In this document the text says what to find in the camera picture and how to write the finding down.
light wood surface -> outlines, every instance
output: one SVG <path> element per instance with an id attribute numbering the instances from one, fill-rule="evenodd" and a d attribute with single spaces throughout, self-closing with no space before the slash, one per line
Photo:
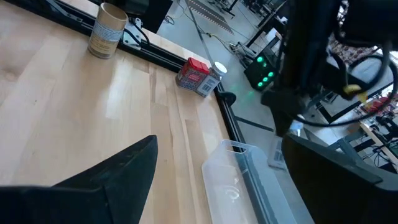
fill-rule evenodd
<path id="1" fill-rule="evenodd" d="M 382 146 L 383 143 L 380 141 L 380 139 L 372 132 L 372 129 L 369 127 L 369 125 L 365 124 L 364 122 L 360 122 L 361 128 L 364 130 L 364 132 L 374 141 L 374 144 L 376 146 Z M 382 147 L 381 150 L 388 156 L 388 158 L 395 164 L 398 164 L 398 159 L 396 158 L 393 153 L 388 150 L 386 147 Z"/>
<path id="2" fill-rule="evenodd" d="M 178 88 L 175 73 L 120 50 L 96 58 L 87 42 L 0 1 L 0 184 L 53 185 L 156 134 L 159 156 L 141 223 L 211 223 L 201 165 L 228 138 L 214 94 Z"/>

paper cup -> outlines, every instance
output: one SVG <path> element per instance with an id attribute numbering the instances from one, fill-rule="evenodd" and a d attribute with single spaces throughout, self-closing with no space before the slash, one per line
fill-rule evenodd
<path id="1" fill-rule="evenodd" d="M 123 10 L 109 3 L 102 3 L 88 42 L 88 50 L 99 58 L 112 57 L 127 20 Z"/>

small box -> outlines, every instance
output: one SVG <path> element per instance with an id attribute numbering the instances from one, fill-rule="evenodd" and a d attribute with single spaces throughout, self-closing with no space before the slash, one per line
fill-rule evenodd
<path id="1" fill-rule="evenodd" d="M 194 58 L 188 58 L 175 77 L 175 82 L 179 87 L 196 90 L 209 73 L 209 68 L 205 63 Z"/>

black wire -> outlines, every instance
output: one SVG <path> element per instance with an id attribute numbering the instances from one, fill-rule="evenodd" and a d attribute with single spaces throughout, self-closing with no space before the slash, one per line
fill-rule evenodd
<path id="1" fill-rule="evenodd" d="M 392 164 L 393 166 L 397 167 L 397 164 L 393 163 L 390 158 L 385 158 L 384 156 L 379 155 L 382 159 L 384 159 L 386 162 Z"/>
<path id="2" fill-rule="evenodd" d="M 335 59 L 337 66 L 338 66 L 338 70 L 339 72 L 343 73 L 345 80 L 346 80 L 346 85 L 348 85 L 348 72 L 347 72 L 347 66 L 344 63 L 344 61 L 338 56 L 338 54 L 330 51 L 330 55 L 333 57 L 333 59 Z"/>
<path id="3" fill-rule="evenodd" d="M 130 37 L 137 42 L 137 44 L 139 44 L 141 46 L 141 41 L 139 41 L 136 36 L 134 34 L 132 34 L 132 32 L 130 32 L 128 29 L 124 29 L 124 32 L 128 33 L 130 35 Z"/>
<path id="4" fill-rule="evenodd" d="M 372 157 L 373 155 L 375 155 L 375 152 L 372 152 L 372 153 L 366 154 L 365 156 L 363 156 L 363 157 L 362 157 L 362 159 L 367 159 L 367 158 L 370 158 L 370 157 Z"/>
<path id="5" fill-rule="evenodd" d="M 381 67 L 380 67 L 379 71 L 372 78 L 372 80 L 366 84 L 366 86 L 363 86 L 360 90 L 354 91 L 351 94 L 357 95 L 360 93 L 364 93 L 364 92 L 370 90 L 372 87 L 374 87 L 380 81 L 380 79 L 384 76 L 384 73 L 386 72 L 386 69 L 390 62 L 390 51 L 391 50 L 392 50 L 391 41 L 387 41 L 386 43 L 384 43 L 383 48 L 382 48 L 383 56 L 382 56 Z M 355 67 L 357 67 L 360 63 L 364 62 L 366 59 L 371 58 L 372 56 L 376 56 L 376 55 L 367 55 L 365 57 L 360 58 L 359 60 L 356 60 L 354 63 L 352 63 L 348 67 L 348 72 L 351 73 Z"/>
<path id="6" fill-rule="evenodd" d="M 168 16 L 168 15 L 166 15 L 165 17 L 164 17 L 164 19 L 163 19 L 166 23 L 168 23 L 168 24 L 172 24 L 172 25 L 174 25 L 175 23 L 174 23 L 174 19 L 173 18 L 171 18 L 170 16 Z"/>
<path id="7" fill-rule="evenodd" d="M 147 45 L 150 45 L 149 38 L 148 38 L 148 36 L 144 33 L 144 31 L 142 31 L 142 29 L 141 29 L 140 27 L 138 27 L 137 24 L 136 24 L 134 21 L 131 21 L 131 23 L 132 23 L 132 24 L 136 27 L 136 29 L 144 36 L 144 38 L 145 38 L 146 41 L 147 41 Z"/>
<path id="8" fill-rule="evenodd" d="M 135 22 L 131 22 L 135 27 L 136 27 L 136 29 L 144 36 L 144 38 L 146 39 L 146 44 L 147 45 L 150 45 L 150 42 L 149 42 L 149 38 L 148 38 L 148 36 L 146 36 L 146 34 L 144 33 L 144 31 L 142 31 L 137 25 L 136 25 L 136 23 Z M 132 34 L 132 32 L 131 31 L 129 31 L 128 29 L 124 29 L 124 32 L 126 32 L 126 33 L 128 33 L 129 35 L 130 35 L 130 37 L 135 41 L 135 42 L 137 42 L 137 44 L 139 44 L 140 45 L 140 47 L 142 47 L 142 45 L 141 45 L 141 41 L 139 41 L 137 38 L 136 38 L 136 36 L 134 35 L 134 34 Z"/>
<path id="9" fill-rule="evenodd" d="M 250 25 L 254 28 L 257 29 L 257 27 L 255 27 L 250 20 L 246 17 L 246 15 L 242 12 L 242 10 L 239 8 L 239 6 L 236 6 L 238 8 L 238 10 L 241 12 L 241 14 L 246 18 L 246 20 L 250 23 Z"/>
<path id="10" fill-rule="evenodd" d="M 378 55 L 369 55 L 367 57 L 379 58 L 380 56 L 378 56 Z M 344 121 L 344 122 L 335 123 L 335 124 L 314 123 L 314 122 L 310 122 L 310 121 L 307 121 L 305 119 L 302 119 L 302 118 L 300 118 L 297 115 L 296 115 L 296 117 L 294 119 L 297 120 L 297 121 L 300 121 L 303 124 L 307 124 L 307 125 L 310 125 L 310 126 L 321 127 L 321 128 L 329 128 L 329 127 L 337 127 L 337 126 L 342 126 L 342 125 L 347 125 L 347 124 L 353 124 L 353 123 L 356 123 L 356 122 L 361 121 L 363 119 L 368 119 L 368 118 L 374 116 L 378 112 L 382 111 L 387 105 L 389 105 L 389 103 L 391 103 L 391 101 L 394 99 L 394 96 L 397 94 L 397 90 L 398 90 L 397 89 L 398 88 L 397 66 L 393 62 L 390 61 L 389 62 L 389 67 L 391 69 L 392 77 L 393 77 L 392 91 L 391 91 L 391 94 L 388 96 L 387 100 L 376 111 L 370 112 L 370 113 L 368 113 L 368 114 L 366 114 L 364 116 L 361 116 L 359 118 L 355 118 L 355 119 L 351 119 L 349 121 Z"/>
<path id="11" fill-rule="evenodd" d="M 376 167 L 378 167 L 377 165 L 376 165 L 376 159 L 377 159 L 377 156 L 378 156 L 379 154 L 377 154 L 375 157 L 374 157 L 374 159 L 373 159 L 373 163 L 374 163 L 374 166 L 376 166 Z"/>

plastic bin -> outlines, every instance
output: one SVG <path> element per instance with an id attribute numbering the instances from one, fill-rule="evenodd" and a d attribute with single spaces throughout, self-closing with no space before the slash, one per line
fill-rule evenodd
<path id="1" fill-rule="evenodd" d="M 258 147 L 223 140 L 202 173 L 213 224 L 296 223 Z"/>

